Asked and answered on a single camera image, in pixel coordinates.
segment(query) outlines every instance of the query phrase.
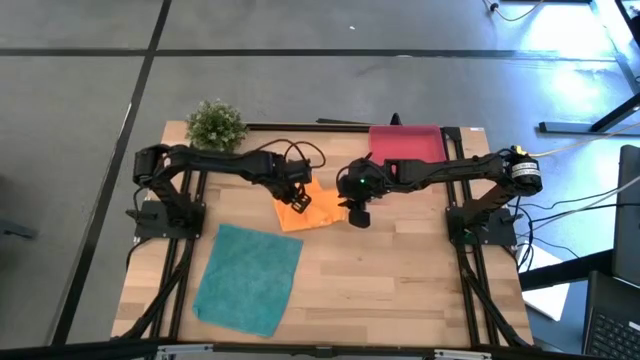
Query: black monitor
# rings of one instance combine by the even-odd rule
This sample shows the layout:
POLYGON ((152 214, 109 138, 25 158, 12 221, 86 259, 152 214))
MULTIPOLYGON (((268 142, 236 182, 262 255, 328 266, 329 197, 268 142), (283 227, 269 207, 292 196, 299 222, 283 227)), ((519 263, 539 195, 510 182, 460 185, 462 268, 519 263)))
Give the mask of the black monitor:
MULTIPOLYGON (((620 150, 618 186, 640 175, 640 148, 625 145, 620 150)), ((640 181, 618 193, 618 204, 640 203, 640 181)), ((616 209, 613 244, 613 274, 640 286, 640 206, 616 209)))

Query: orange cloth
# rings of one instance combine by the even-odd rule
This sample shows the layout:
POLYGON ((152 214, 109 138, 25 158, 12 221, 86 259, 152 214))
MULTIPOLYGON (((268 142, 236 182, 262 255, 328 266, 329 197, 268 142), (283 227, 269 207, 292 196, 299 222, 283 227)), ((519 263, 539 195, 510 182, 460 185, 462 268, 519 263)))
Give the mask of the orange cloth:
POLYGON ((346 220, 346 208, 338 206, 344 201, 338 198, 338 190, 322 190, 315 177, 304 188, 311 196, 311 203, 302 214, 295 212, 290 205, 274 200, 282 231, 313 229, 346 220))

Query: black floor line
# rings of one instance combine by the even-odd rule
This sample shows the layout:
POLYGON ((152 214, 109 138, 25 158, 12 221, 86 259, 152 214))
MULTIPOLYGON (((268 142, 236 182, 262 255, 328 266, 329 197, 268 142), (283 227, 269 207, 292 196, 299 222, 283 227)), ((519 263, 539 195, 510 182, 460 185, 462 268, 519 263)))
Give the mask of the black floor line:
POLYGON ((620 68, 622 75, 624 75, 625 80, 627 80, 627 84, 629 84, 631 91, 634 94, 637 94, 638 92, 640 92, 640 85, 638 85, 638 82, 636 81, 636 77, 635 75, 633 75, 633 71, 631 70, 631 66, 629 66, 627 57, 618 50, 618 47, 616 46, 615 41, 613 41, 613 37, 611 36, 611 32, 609 31, 609 28, 602 21, 602 15, 600 14, 600 9, 598 8, 598 5, 596 4, 596 2, 592 1, 589 4, 589 6, 591 8, 591 11, 593 12, 593 15, 595 16, 596 19, 598 19, 598 21, 600 22, 600 25, 603 27, 604 33, 606 34, 607 39, 609 39, 609 42, 611 43, 611 47, 613 48, 613 55, 616 59, 616 62, 618 63, 618 67, 620 68))
MULTIPOLYGON (((153 30, 148 50, 155 50, 158 48, 158 43, 162 36, 162 30, 164 29, 164 25, 167 20, 171 2, 172 0, 163 0, 162 2, 160 14, 158 15, 158 20, 153 30)), ((67 342, 69 331, 73 324, 73 318, 82 296, 82 289, 84 288, 84 284, 87 280, 87 276, 91 268, 91 261, 93 260, 93 255, 95 254, 98 240, 100 239, 100 233, 107 215, 109 202, 113 195, 113 189, 115 188, 116 180, 118 179, 122 159, 124 158, 136 115, 140 107, 142 95, 144 94, 149 73, 151 72, 153 59, 153 55, 148 54, 142 63, 138 80, 134 87, 133 94, 131 95, 129 109, 124 118, 122 129, 118 135, 118 139, 116 140, 113 154, 111 155, 111 160, 107 167, 107 172, 102 179, 102 185, 98 191, 98 197, 91 211, 91 215, 89 216, 89 223, 85 228, 76 259, 71 268, 70 281, 68 281, 65 286, 65 291, 63 292, 63 296, 58 307, 59 316, 56 316, 56 318, 53 319, 51 327, 53 332, 51 341, 52 345, 63 345, 67 342)))
POLYGON ((2 56, 50 56, 50 57, 132 57, 146 56, 147 49, 133 48, 0 48, 2 56))
POLYGON ((430 49, 125 49, 125 48, 0 48, 0 57, 417 57, 479 58, 538 61, 617 61, 615 52, 567 56, 555 50, 430 50, 430 49))

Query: laptop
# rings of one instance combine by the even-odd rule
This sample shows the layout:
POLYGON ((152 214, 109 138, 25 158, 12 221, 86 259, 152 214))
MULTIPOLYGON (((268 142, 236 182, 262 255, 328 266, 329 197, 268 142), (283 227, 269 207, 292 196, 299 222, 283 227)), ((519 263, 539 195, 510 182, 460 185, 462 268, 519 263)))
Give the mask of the laptop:
MULTIPOLYGON (((640 175, 640 148, 620 150, 618 186, 640 175)), ((618 194, 617 203, 640 203, 640 182, 618 194)), ((640 207, 616 209, 611 274, 589 274, 583 353, 640 360, 640 207)))
POLYGON ((588 288, 583 353, 640 360, 640 288, 597 271, 588 288))

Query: small plant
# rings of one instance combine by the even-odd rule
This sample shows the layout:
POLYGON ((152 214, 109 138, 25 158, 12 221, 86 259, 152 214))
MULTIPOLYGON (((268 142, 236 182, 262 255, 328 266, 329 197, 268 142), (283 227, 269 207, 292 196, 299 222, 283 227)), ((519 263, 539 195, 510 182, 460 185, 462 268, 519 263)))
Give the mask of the small plant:
POLYGON ((247 135, 240 112, 220 100, 201 102, 187 122, 187 138, 198 149, 233 152, 247 135))

